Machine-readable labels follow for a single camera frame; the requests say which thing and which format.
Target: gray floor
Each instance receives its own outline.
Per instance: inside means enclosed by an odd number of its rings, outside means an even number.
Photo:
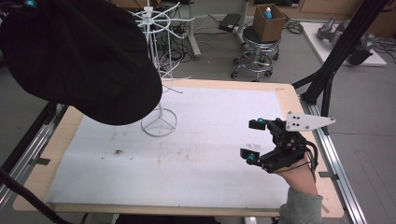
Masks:
[[[216,24],[208,22],[207,26],[214,27]],[[236,36],[197,35],[196,38],[202,57],[197,61],[182,63],[175,70],[174,77],[234,81],[230,78],[234,70],[233,59],[243,51]],[[341,67],[333,81],[330,107],[330,116],[337,119],[329,129],[331,138],[368,223],[394,223],[396,220],[396,175],[393,174],[396,159],[393,148],[396,134],[396,119],[393,117],[393,112],[396,111],[396,64],[388,55],[381,56],[388,63],[386,67]],[[274,62],[274,74],[262,77],[261,82],[291,84],[314,73],[319,67],[319,59],[306,38],[284,31],[280,57]],[[250,81],[254,78],[254,74],[241,71],[236,81]],[[306,87],[300,88],[297,92],[302,93],[305,89]],[[22,132],[16,130],[29,126],[43,102],[30,99],[25,94],[13,94],[21,90],[4,68],[0,70],[0,90],[0,159],[3,159],[21,138]],[[3,114],[3,103],[15,105],[9,109],[10,112],[8,110],[8,113],[4,113],[6,117]],[[29,118],[30,121],[19,120],[15,119],[13,113],[23,118],[33,117]],[[78,223],[82,214],[61,216]],[[219,220],[222,223],[242,223],[241,217],[220,217]],[[110,221],[111,215],[95,214],[89,216],[87,223]],[[14,211],[12,199],[0,212],[0,222],[51,223],[38,213]],[[259,218],[259,223],[269,223],[269,220]],[[325,223],[350,221],[344,216],[326,218]]]

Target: white wire rack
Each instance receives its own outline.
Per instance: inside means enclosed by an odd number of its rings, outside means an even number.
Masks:
[[[163,93],[167,91],[175,91],[182,93],[182,91],[177,91],[173,89],[173,82],[176,80],[173,78],[172,71],[178,67],[180,62],[173,64],[172,50],[171,50],[171,35],[184,39],[186,35],[177,35],[170,29],[171,23],[173,21],[192,21],[192,19],[171,19],[167,14],[168,12],[175,10],[179,3],[175,6],[168,8],[165,11],[154,11],[152,7],[148,6],[144,8],[144,11],[132,13],[136,17],[136,22],[138,26],[142,29],[148,41],[148,55],[152,60],[153,64],[157,67],[158,74],[161,78],[166,78],[163,81]],[[166,32],[167,36],[167,46],[168,46],[168,58],[170,63],[166,65],[165,69],[161,65],[159,51],[157,49],[157,34],[160,32]],[[177,115],[170,109],[164,108],[161,102],[158,104],[150,114],[141,120],[141,126],[145,133],[151,136],[166,136],[172,133],[177,126]]]

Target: cardboard box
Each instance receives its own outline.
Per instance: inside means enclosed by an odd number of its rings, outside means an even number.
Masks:
[[[273,18],[265,19],[262,13],[267,8],[271,8]],[[253,18],[253,29],[256,35],[263,41],[277,41],[282,36],[283,26],[286,18],[283,13],[274,4],[262,4],[256,6]]]
[[[367,32],[375,35],[375,37],[393,37],[393,35],[396,35],[395,21],[396,1],[389,1],[373,21]]]
[[[111,0],[112,3],[123,8],[143,8],[148,5],[148,0]],[[156,7],[161,0],[149,0],[151,7]]]

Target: stool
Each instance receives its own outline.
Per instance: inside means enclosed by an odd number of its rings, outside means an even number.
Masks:
[[[253,81],[258,82],[261,73],[264,73],[266,77],[270,77],[273,74],[273,66],[271,58],[268,56],[268,52],[276,50],[276,54],[273,59],[277,60],[279,57],[279,43],[277,41],[262,42],[256,35],[253,26],[248,26],[242,33],[242,38],[245,44],[248,44],[248,48],[239,58],[234,59],[233,63],[237,64],[235,71],[231,73],[231,78],[236,78],[239,68],[246,68],[257,74],[257,78]]]

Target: black fabric cover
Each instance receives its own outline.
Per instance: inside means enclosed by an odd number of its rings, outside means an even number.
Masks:
[[[138,121],[161,100],[145,36],[105,0],[41,0],[35,15],[10,13],[0,48],[27,92],[105,124]]]

